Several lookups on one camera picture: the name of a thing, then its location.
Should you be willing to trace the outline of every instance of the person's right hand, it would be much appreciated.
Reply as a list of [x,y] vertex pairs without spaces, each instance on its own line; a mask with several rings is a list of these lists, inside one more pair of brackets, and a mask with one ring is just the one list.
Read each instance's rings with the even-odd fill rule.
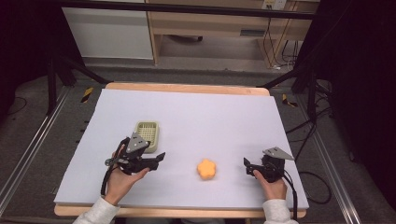
[[262,185],[262,190],[264,191],[264,196],[266,200],[286,199],[286,191],[288,190],[288,187],[286,186],[283,179],[278,179],[274,183],[268,183],[268,181],[264,178],[264,176],[262,176],[262,174],[258,170],[254,170],[253,174]]

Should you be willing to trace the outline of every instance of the soap dish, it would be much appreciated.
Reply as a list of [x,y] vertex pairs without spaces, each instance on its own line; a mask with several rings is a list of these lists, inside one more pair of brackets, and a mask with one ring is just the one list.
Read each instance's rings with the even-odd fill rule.
[[155,121],[139,121],[134,128],[146,141],[150,141],[149,147],[146,148],[145,153],[153,153],[158,146],[158,131],[160,130],[158,123]]

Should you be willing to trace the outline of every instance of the person's left hand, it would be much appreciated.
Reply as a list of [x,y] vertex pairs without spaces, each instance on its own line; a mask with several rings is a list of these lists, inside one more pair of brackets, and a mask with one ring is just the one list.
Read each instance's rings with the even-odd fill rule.
[[117,167],[114,169],[107,181],[105,200],[108,203],[117,205],[128,193],[134,183],[143,178],[148,171],[149,168],[146,168],[135,175],[126,175],[122,170],[120,170],[120,168]]

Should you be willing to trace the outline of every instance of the orange object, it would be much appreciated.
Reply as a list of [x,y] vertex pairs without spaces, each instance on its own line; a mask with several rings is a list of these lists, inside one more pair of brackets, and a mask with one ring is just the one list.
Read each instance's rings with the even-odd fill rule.
[[211,179],[216,174],[216,164],[208,159],[203,159],[197,166],[199,176],[203,180]]

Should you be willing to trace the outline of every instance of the sleeve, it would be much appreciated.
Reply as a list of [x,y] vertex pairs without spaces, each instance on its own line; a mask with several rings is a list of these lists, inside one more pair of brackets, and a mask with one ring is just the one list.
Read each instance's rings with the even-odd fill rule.
[[295,220],[290,219],[290,211],[285,200],[268,200],[262,204],[262,208],[266,218],[264,224],[298,224]]
[[119,210],[119,207],[106,202],[103,198],[99,198],[90,211],[81,214],[73,223],[109,224]]

